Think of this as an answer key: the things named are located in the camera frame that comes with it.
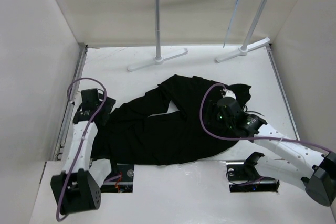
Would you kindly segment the black trousers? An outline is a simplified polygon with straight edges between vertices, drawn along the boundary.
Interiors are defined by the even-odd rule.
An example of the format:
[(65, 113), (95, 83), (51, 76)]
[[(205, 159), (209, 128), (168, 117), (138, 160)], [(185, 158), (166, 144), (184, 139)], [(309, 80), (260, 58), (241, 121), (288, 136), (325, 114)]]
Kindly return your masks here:
[(208, 128), (230, 140), (208, 135), (199, 117), (201, 105), (221, 98), (215, 81), (173, 75), (155, 89), (116, 108), (98, 127), (91, 158), (120, 164), (171, 165), (218, 155), (237, 141), (228, 130)]

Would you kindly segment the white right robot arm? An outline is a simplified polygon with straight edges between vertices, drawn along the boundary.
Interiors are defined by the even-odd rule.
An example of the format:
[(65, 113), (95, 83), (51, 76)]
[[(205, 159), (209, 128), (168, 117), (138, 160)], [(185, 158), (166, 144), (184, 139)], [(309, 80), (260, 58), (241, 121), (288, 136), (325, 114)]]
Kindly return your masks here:
[(252, 153), (243, 168), (248, 179), (270, 177), (283, 181), (326, 207), (335, 201), (335, 152), (322, 153), (322, 146), (286, 138), (263, 118), (244, 112), (232, 97), (221, 98), (209, 107), (201, 105), (199, 120), (212, 137), (230, 140), (212, 133), (209, 126), (228, 130), (234, 135), (232, 141), (250, 141), (280, 157), (275, 160), (260, 152)]

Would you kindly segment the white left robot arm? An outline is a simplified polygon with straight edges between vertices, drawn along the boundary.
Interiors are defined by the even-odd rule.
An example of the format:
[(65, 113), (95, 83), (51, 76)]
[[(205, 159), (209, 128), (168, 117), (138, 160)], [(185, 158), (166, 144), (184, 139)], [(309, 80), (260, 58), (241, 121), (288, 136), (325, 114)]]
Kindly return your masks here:
[(113, 181), (118, 168), (109, 159), (92, 160), (91, 152), (98, 125), (107, 122), (115, 100), (103, 90), (80, 92), (81, 104), (73, 117), (73, 135), (66, 162), (50, 186), (57, 203), (56, 217), (63, 220), (69, 214), (97, 210), (101, 204), (101, 186)]

